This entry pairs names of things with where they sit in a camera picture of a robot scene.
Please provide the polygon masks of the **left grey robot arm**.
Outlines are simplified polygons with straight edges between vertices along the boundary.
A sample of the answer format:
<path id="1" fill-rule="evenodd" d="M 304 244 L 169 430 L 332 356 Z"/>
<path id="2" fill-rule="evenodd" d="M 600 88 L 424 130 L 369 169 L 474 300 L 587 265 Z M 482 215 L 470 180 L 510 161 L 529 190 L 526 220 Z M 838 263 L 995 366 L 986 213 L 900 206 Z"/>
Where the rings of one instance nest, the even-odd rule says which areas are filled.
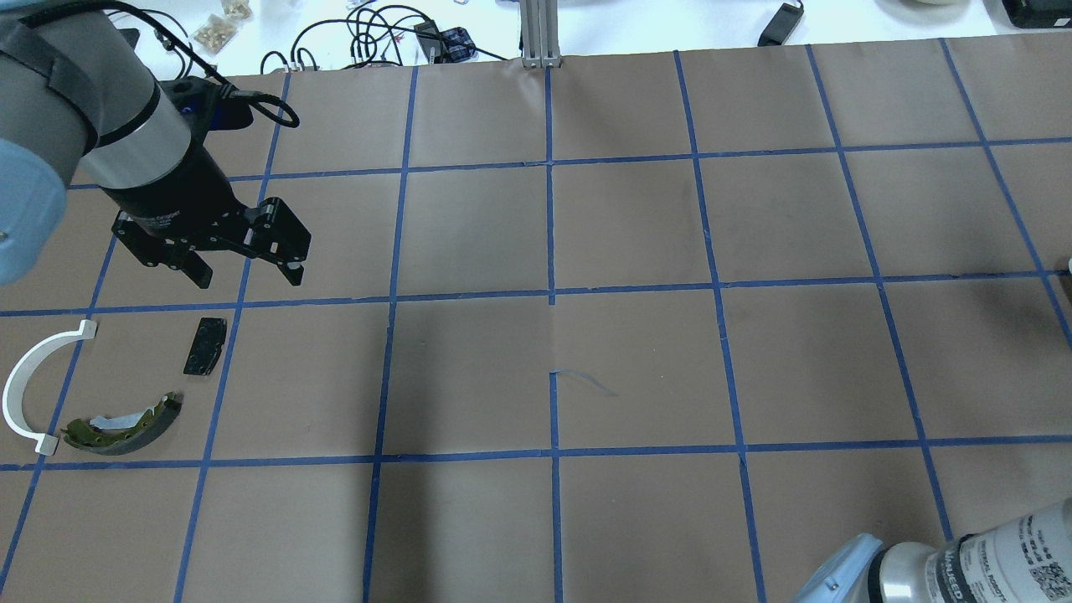
<path id="1" fill-rule="evenodd" d="M 204 65 L 204 77 L 158 80 L 107 17 L 149 24 L 202 64 L 188 43 L 121 1 L 4 1 L 1 19 L 3 284 L 38 264 L 64 217 L 77 170 L 118 207 L 111 233 L 143 265 L 210 286 L 204 251 L 260 259 L 299 286 L 312 240 L 283 198 L 251 207 L 204 147 L 212 131 L 255 113 L 296 127 L 279 95 L 244 90 Z"/>

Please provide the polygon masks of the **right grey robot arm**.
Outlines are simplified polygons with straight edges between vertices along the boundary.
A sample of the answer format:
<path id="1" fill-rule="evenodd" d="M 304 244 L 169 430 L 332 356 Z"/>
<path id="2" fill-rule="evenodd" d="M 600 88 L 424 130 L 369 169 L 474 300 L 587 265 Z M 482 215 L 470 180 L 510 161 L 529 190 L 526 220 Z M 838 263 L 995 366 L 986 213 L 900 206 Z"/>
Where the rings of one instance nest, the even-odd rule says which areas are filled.
<path id="1" fill-rule="evenodd" d="M 1071 501 L 942 547 L 863 532 L 812 574 L 794 602 L 1069 602 Z"/>

